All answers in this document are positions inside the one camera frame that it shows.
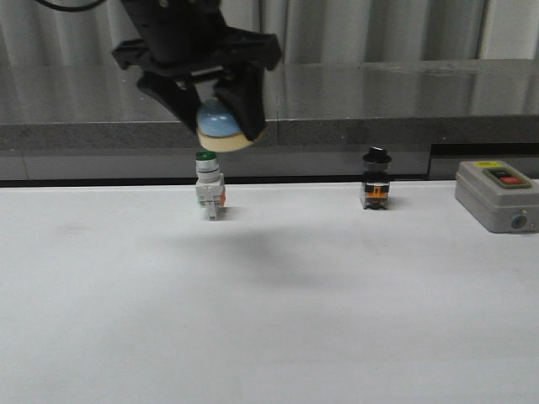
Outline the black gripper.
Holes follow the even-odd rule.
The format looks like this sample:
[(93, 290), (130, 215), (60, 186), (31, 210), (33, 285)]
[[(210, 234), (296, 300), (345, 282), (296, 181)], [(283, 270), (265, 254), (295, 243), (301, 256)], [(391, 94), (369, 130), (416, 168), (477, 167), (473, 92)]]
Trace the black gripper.
[(219, 1), (123, 1), (138, 39), (113, 51), (118, 66), (144, 72), (137, 88), (160, 103), (192, 133), (201, 106), (196, 87), (173, 78), (221, 67), (230, 69), (213, 86), (241, 132), (256, 141), (265, 128), (264, 69), (275, 69), (281, 48), (277, 36), (229, 26)]

